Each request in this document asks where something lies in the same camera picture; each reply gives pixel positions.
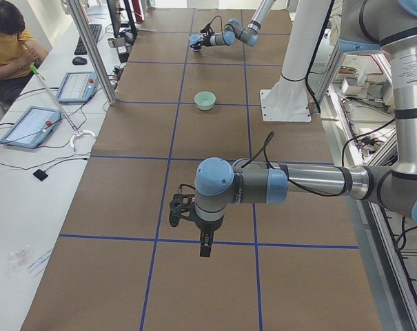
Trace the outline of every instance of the robotic arm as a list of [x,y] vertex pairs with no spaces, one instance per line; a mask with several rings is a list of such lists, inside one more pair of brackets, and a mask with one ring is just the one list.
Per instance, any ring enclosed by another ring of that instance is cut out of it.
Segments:
[[340,38],[345,52],[383,50],[391,59],[398,161],[392,167],[343,168],[204,160],[196,172],[196,193],[185,195],[180,188],[170,203],[172,226],[187,219],[201,230],[202,257],[210,256],[227,204],[282,203],[290,190],[349,195],[417,223],[417,0],[345,0]]
[[246,43],[248,46],[256,45],[258,41],[258,31],[261,29],[262,22],[265,20],[272,6],[277,0],[263,0],[257,8],[250,24],[244,28],[237,19],[230,19],[223,27],[222,32],[215,33],[211,28],[211,23],[208,23],[201,34],[193,34],[190,36],[190,47],[197,51],[202,46],[221,46],[232,45],[236,39]]

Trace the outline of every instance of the cable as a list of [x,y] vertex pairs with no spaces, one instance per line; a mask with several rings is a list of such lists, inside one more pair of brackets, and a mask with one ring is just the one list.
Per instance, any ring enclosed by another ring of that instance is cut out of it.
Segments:
[[6,123],[0,123],[0,126],[13,126],[15,123],[6,122]]
[[282,70],[283,69],[281,70],[281,76],[284,79],[286,79],[287,81],[297,82],[297,81],[305,80],[306,89],[309,92],[309,94],[311,95],[312,99],[314,100],[314,104],[317,107],[317,112],[319,114],[321,114],[320,103],[318,102],[318,100],[316,98],[315,92],[312,90],[311,86],[309,85],[309,79],[308,78],[309,78],[309,74],[311,74],[311,73],[319,74],[317,72],[312,72],[311,69],[312,69],[312,66],[314,65],[314,60],[316,58],[316,55],[317,55],[317,52],[318,52],[318,48],[320,47],[320,43],[321,43],[321,39],[322,39],[321,36],[323,36],[325,34],[325,30],[326,30],[326,27],[327,27],[327,22],[329,21],[329,17],[331,16],[331,11],[332,11],[332,8],[333,7],[334,7],[334,0],[332,0],[331,3],[329,4],[329,9],[327,11],[325,20],[323,22],[323,25],[322,25],[322,28],[321,28],[321,32],[320,32],[320,34],[318,36],[318,40],[317,40],[317,43],[316,43],[316,47],[314,49],[314,53],[312,54],[311,61],[309,62],[309,67],[307,69],[307,72],[306,72],[305,77],[303,77],[302,79],[289,79],[289,78],[283,76],[283,74],[282,74]]
[[23,168],[23,167],[19,167],[17,165],[15,166],[15,165],[10,165],[10,164],[6,164],[6,163],[2,163],[2,162],[0,162],[0,166],[5,166],[5,167],[8,167],[8,168],[18,169],[18,170],[30,170],[30,169],[38,168],[38,167],[41,167],[41,166],[45,166],[46,164],[55,162],[57,160],[69,159],[70,157],[83,157],[83,156],[89,155],[89,154],[90,154],[90,152],[85,153],[85,154],[72,154],[72,155],[69,155],[68,157],[57,157],[57,158],[55,158],[51,161],[47,161],[47,162],[44,162],[44,163],[33,165],[32,167],[28,167],[28,168]]
[[386,108],[384,106],[381,107],[381,106],[372,105],[370,103],[364,102],[363,100],[360,100],[360,99],[357,99],[357,98],[354,98],[354,97],[345,97],[345,99],[350,100],[350,101],[356,101],[356,102],[362,103],[363,105],[366,105],[366,106],[369,106],[369,107],[373,107],[373,108],[378,108],[378,109],[381,109],[381,110],[384,110]]
[[[389,232],[390,237],[393,238],[394,233],[393,233],[392,228],[391,228],[390,223],[389,223],[389,219],[391,217],[388,217],[387,216],[386,211],[385,211],[385,209],[383,207],[380,207],[380,211],[381,211],[381,214],[384,217],[385,224],[387,226],[387,231]],[[398,257],[398,260],[400,261],[401,267],[403,269],[404,275],[405,275],[406,280],[407,280],[407,284],[409,285],[409,289],[410,289],[411,295],[413,296],[414,301],[415,301],[415,304],[416,304],[416,307],[417,307],[417,294],[416,294],[415,287],[414,287],[414,279],[412,279],[410,277],[409,270],[407,269],[407,266],[404,263],[403,255],[402,255],[402,253],[400,251],[397,251],[397,257]]]
[[253,162],[260,155],[260,153],[262,153],[262,151],[264,151],[266,149],[266,146],[270,143],[270,141],[272,140],[273,137],[274,137],[274,131],[271,131],[268,134],[268,136],[266,137],[262,148],[260,150],[258,150],[258,152],[251,159],[249,159],[247,162],[245,162],[245,164],[242,165],[241,168],[243,169],[244,167],[248,166],[251,162]]
[[408,233],[409,231],[412,231],[412,230],[417,229],[417,225],[416,226],[413,226],[411,228],[405,229],[405,224],[406,224],[406,217],[403,217],[401,219],[401,234],[396,239],[396,244],[398,245],[398,243],[400,242],[400,240],[403,238],[403,243],[398,248],[398,250],[400,250],[400,251],[403,250],[404,247],[406,246],[406,243],[407,243],[406,233]]
[[380,70],[380,72],[372,72],[372,73],[370,73],[370,74],[379,74],[379,75],[385,74],[385,73],[383,72],[383,69],[381,68],[380,64],[378,63],[378,61],[374,58],[374,56],[373,56],[372,54],[362,54],[361,56],[362,56],[362,57],[370,57],[372,60],[374,60],[374,62],[375,62],[375,64],[376,64],[376,66],[377,66],[377,67],[378,67],[378,69]]
[[223,36],[223,22],[222,22],[222,16],[221,15],[216,15],[215,17],[213,17],[213,19],[211,20],[211,22],[209,22],[207,25],[206,25],[206,27],[205,28],[208,28],[209,30],[209,32],[214,32],[213,31],[213,29],[211,29],[211,24],[213,23],[213,21],[216,19],[216,18],[219,18],[220,20],[221,20],[221,34],[222,34],[222,40],[223,40],[223,43],[226,45],[226,46],[229,46],[227,43],[226,43],[226,41],[225,41],[225,37]]
[[326,72],[328,72],[331,68],[327,69],[326,71],[323,72],[315,72],[315,71],[309,71],[310,74],[325,74]]
[[105,28],[104,28],[104,33],[103,33],[103,35],[98,39],[98,41],[96,42],[96,43],[98,43],[98,42],[100,42],[104,37],[105,37],[105,35],[107,34],[107,33],[113,33],[113,31],[111,31],[111,32],[108,32],[107,31],[107,29],[110,27],[110,26],[112,26],[112,24],[109,24],[108,26],[106,26]]
[[359,134],[358,136],[355,136],[352,139],[349,139],[348,141],[345,142],[345,145],[343,145],[343,149],[341,150],[341,166],[344,167],[345,166],[345,148],[349,145],[349,143],[351,141],[354,141],[358,138],[364,137],[364,136],[368,136],[369,134],[375,133],[381,129],[386,128],[389,124],[392,124],[393,122],[395,122],[395,119],[391,119],[390,121],[388,121],[386,124],[382,125],[379,128],[376,128],[375,130],[363,133],[363,134]]
[[36,148],[64,148],[64,147],[66,147],[69,144],[69,142],[70,142],[70,140],[67,140],[67,142],[64,145],[62,145],[62,146],[46,146],[46,145],[40,145],[40,146],[37,146]]
[[[51,90],[58,90],[59,88],[49,88],[49,89],[51,89]],[[19,94],[19,95],[15,98],[14,102],[15,102],[16,100],[18,100],[18,98],[19,98],[19,97],[22,97],[23,95],[27,95],[27,94],[29,94],[29,93],[32,93],[32,92],[37,92],[37,91],[42,91],[42,90],[45,90],[45,88],[36,88],[35,90],[30,90],[30,91],[26,91],[26,92],[24,92],[24,93],[21,93],[21,94]]]
[[59,165],[60,163],[67,162],[67,161],[75,161],[75,160],[84,160],[84,161],[87,161],[87,160],[88,160],[88,158],[87,158],[87,157],[77,157],[77,158],[74,158],[74,159],[62,160],[62,161],[60,161],[60,162],[56,162],[55,164],[52,164],[50,167],[46,168],[46,169],[45,169],[45,170],[43,170],[43,171],[44,171],[44,172],[47,172],[49,169],[51,169],[51,168],[53,168],[53,167],[55,167],[55,166]]
[[[267,165],[267,168],[270,169],[274,169],[274,167],[272,166],[271,162],[269,162],[268,159],[268,155],[266,153],[266,147],[268,146],[268,144],[270,143],[270,141],[272,140],[272,138],[274,137],[274,131],[271,131],[268,136],[265,139],[265,143],[263,144],[262,148],[256,153],[256,155],[254,155],[250,160],[248,160],[244,165],[242,165],[242,169],[247,166],[248,164],[250,164],[253,160],[255,160],[255,158],[257,158],[257,156],[263,152],[263,155],[265,156],[265,162]],[[343,176],[344,180],[345,180],[345,185],[343,186],[343,189],[341,190],[341,192],[337,193],[337,194],[332,194],[332,193],[327,193],[327,192],[323,192],[323,191],[319,191],[319,190],[312,190],[310,188],[307,188],[306,186],[303,186],[299,183],[296,183],[295,181],[293,181],[292,179],[290,179],[288,177],[288,181],[292,184],[297,186],[298,188],[315,194],[315,195],[319,195],[320,197],[339,197],[340,195],[342,195],[345,191],[346,191],[346,178]]]
[[182,187],[187,187],[187,188],[191,188],[191,189],[193,189],[193,190],[195,190],[196,188],[194,187],[194,186],[192,186],[192,185],[190,185],[190,184],[181,184],[181,185],[179,185],[179,190],[181,190],[182,189]]
[[[78,128],[80,128],[86,121],[87,121],[87,117],[86,117],[86,115],[84,114],[84,112],[83,112],[83,110],[82,110],[82,108],[91,100],[92,98],[90,98],[89,100],[87,100],[85,103],[83,103],[81,106],[79,106],[74,112],[72,112],[71,114],[69,114],[68,116],[69,117],[71,117],[73,114],[75,114],[75,113],[77,113],[79,110],[81,111],[81,113],[83,114],[83,116],[84,116],[84,121],[83,121],[83,123],[81,123],[81,125],[78,127]],[[60,122],[60,121],[62,121],[62,120],[64,120],[65,119],[65,117],[61,117],[60,119],[58,119],[57,121],[55,121],[55,122],[53,122],[52,123],[52,126],[54,126],[55,124],[57,124],[58,122]],[[22,140],[22,139],[24,139],[24,138],[27,138],[27,137],[30,137],[30,136],[33,136],[33,135],[36,135],[36,134],[40,134],[40,133],[42,133],[43,132],[43,130],[44,129],[42,129],[42,130],[40,130],[40,131],[37,131],[37,132],[33,132],[33,133],[31,133],[31,134],[27,134],[26,136],[24,136],[24,137],[19,137],[19,138],[17,138],[17,139],[14,139],[14,140],[11,140],[11,141],[8,141],[7,143],[2,143],[2,142],[0,142],[0,146],[1,145],[5,145],[5,146],[8,146],[9,145],[9,143],[12,143],[12,142],[15,142],[15,141],[19,141],[19,140]],[[64,144],[63,146],[37,146],[37,148],[63,148],[63,147],[65,147],[67,144]]]

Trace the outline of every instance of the man's hand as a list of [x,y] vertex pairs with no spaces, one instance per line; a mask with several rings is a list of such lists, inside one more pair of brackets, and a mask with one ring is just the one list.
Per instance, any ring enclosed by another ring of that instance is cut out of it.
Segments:
[[39,43],[37,43],[35,40],[26,40],[23,41],[21,44],[24,48],[32,49],[33,52],[36,54],[37,59],[40,62],[43,62],[44,59],[47,57],[49,52],[45,50]]
[[20,66],[28,66],[33,61],[38,59],[38,54],[35,52],[33,48],[26,48],[24,49],[24,52],[21,53],[19,57],[17,57],[17,61]]

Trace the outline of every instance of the computer monitor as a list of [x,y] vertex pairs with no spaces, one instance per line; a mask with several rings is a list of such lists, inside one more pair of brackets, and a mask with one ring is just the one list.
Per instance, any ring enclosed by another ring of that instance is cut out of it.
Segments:
[[[134,24],[132,9],[130,7],[129,0],[123,0],[123,5],[124,7],[121,7],[121,0],[107,0],[107,7],[109,8],[110,20],[112,21],[113,35],[115,38],[125,37],[126,39],[130,39],[129,43],[133,44],[137,36],[137,31],[136,26]],[[123,10],[127,14],[128,24],[121,23],[121,12]],[[120,33],[121,28],[128,28],[124,30],[125,33],[123,35],[121,35]]]
[[107,7],[109,8],[110,20],[112,21],[113,35],[119,38],[119,30],[121,29],[121,4],[119,0],[107,0]]

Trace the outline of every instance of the person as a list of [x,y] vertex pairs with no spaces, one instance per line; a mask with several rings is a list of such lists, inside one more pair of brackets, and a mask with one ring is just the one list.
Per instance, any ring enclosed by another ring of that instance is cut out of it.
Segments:
[[5,107],[10,107],[29,82],[30,66],[47,55],[26,29],[19,9],[0,0],[0,101]]

